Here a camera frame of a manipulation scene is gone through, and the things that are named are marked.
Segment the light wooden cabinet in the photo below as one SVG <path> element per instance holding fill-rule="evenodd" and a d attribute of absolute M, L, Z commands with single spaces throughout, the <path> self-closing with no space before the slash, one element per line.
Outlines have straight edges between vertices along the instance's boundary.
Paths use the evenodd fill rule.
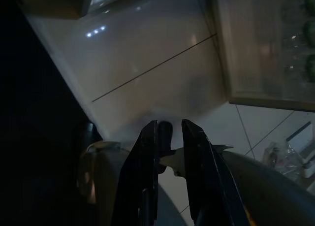
<path fill-rule="evenodd" d="M 79 19 L 89 12 L 93 0 L 18 0 L 21 8 L 30 15 Z"/>

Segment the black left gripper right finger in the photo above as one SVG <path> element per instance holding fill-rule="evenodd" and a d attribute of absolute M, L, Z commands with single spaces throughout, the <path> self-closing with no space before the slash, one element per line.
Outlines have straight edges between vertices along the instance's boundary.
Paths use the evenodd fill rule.
<path fill-rule="evenodd" d="M 243 200 L 248 176 L 232 166 L 188 119 L 182 123 L 190 216 L 194 226 L 257 226 Z"/>

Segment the grey robot left leg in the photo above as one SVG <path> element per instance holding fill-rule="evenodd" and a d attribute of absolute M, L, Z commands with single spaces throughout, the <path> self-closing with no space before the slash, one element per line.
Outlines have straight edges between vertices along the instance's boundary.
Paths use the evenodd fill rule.
<path fill-rule="evenodd" d="M 129 152 L 117 141 L 97 141 L 82 151 L 77 187 L 88 203 L 113 206 L 121 168 Z"/>

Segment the black cabinet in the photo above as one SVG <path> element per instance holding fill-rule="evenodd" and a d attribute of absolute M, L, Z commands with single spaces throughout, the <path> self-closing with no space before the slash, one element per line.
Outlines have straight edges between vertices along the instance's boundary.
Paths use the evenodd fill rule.
<path fill-rule="evenodd" d="M 72 142 L 90 120 L 17 1 L 0 0 L 0 226 L 97 226 Z"/>

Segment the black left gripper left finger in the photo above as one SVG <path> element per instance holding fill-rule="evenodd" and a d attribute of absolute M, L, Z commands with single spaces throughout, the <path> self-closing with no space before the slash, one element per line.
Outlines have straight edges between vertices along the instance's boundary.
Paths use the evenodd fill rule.
<path fill-rule="evenodd" d="M 158 123 L 142 128 L 121 169 L 117 226 L 153 226 L 158 211 Z"/>

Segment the black robot left foot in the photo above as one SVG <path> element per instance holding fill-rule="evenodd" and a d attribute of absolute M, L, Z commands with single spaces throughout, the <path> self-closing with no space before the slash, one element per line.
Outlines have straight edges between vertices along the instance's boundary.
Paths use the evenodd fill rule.
<path fill-rule="evenodd" d="M 95 125 L 90 121 L 80 123 L 73 131 L 72 142 L 76 151 L 82 151 L 99 140 L 101 137 Z"/>

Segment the clear plastic bag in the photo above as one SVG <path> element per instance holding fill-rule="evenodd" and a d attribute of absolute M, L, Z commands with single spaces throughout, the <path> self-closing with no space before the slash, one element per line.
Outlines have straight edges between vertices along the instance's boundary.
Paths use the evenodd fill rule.
<path fill-rule="evenodd" d="M 302 162 L 299 155 L 287 144 L 271 142 L 264 150 L 262 162 L 287 178 L 300 175 Z"/>

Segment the green bottle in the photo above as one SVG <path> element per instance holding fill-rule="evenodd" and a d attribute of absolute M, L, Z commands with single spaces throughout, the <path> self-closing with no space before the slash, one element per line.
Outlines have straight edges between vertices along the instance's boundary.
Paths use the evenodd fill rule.
<path fill-rule="evenodd" d="M 307 56 L 305 72 L 310 82 L 315 83 L 315 54 Z"/>
<path fill-rule="evenodd" d="M 315 44 L 315 21 L 307 21 L 304 24 L 303 35 L 309 44 Z"/>

